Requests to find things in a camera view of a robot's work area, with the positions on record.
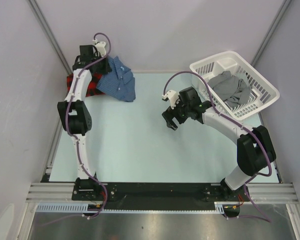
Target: white wall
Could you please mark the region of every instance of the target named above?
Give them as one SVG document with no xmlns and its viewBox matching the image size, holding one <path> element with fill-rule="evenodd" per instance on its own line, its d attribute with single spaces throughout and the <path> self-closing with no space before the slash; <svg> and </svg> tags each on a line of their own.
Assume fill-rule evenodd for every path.
<svg viewBox="0 0 300 240">
<path fill-rule="evenodd" d="M 66 72 L 25 0 L 0 0 L 0 213 L 16 227 L 38 181 L 66 93 Z"/>
<path fill-rule="evenodd" d="M 135 71 L 177 71 L 227 50 L 251 61 L 283 0 L 37 0 L 70 66 L 96 32 Z"/>
<path fill-rule="evenodd" d="M 262 116 L 282 177 L 293 182 L 300 201 L 300 0 L 292 2 L 256 69 L 281 94 Z"/>
</svg>

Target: metallic floor panel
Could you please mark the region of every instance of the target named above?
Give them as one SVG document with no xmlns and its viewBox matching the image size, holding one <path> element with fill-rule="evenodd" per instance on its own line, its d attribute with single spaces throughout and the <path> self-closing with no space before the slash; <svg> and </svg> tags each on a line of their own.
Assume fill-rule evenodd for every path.
<svg viewBox="0 0 300 240">
<path fill-rule="evenodd" d="M 272 223 L 258 219 L 226 220 L 219 214 L 104 213 L 41 226 L 71 213 L 35 214 L 30 240 L 295 240 L 285 205 L 260 206 Z M 244 205 L 242 214 L 257 214 Z"/>
</svg>

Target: plastic basket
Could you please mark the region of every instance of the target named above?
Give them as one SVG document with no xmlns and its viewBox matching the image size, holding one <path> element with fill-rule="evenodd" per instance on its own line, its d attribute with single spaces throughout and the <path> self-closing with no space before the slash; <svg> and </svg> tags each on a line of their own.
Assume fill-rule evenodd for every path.
<svg viewBox="0 0 300 240">
<path fill-rule="evenodd" d="M 279 91 L 234 51 L 225 51 L 192 63 L 190 69 L 202 76 L 207 82 L 223 71 L 230 71 L 232 75 L 247 73 L 248 82 L 252 86 L 247 104 L 231 108 L 209 87 L 216 107 L 239 121 L 267 108 L 280 97 Z M 197 76 L 193 76 L 192 85 L 206 100 L 209 100 L 207 89 Z"/>
</svg>

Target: white work surface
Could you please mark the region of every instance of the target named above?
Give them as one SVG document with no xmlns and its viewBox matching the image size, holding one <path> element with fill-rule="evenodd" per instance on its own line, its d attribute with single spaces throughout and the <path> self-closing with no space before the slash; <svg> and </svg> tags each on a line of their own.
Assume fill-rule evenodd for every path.
<svg viewBox="0 0 300 240">
<path fill-rule="evenodd" d="M 217 130 L 188 119 L 173 131 L 162 117 L 169 102 L 163 88 L 172 74 L 135 74 L 134 102 L 110 96 L 87 97 L 92 117 L 88 153 L 102 182 L 218 183 L 237 166 L 237 146 Z M 191 86 L 191 75 L 175 77 L 168 89 Z M 245 121 L 259 126 L 256 114 Z M 257 176 L 254 183 L 278 183 L 275 168 L 270 177 Z M 77 178 L 75 149 L 62 131 L 53 168 L 52 182 Z"/>
</svg>

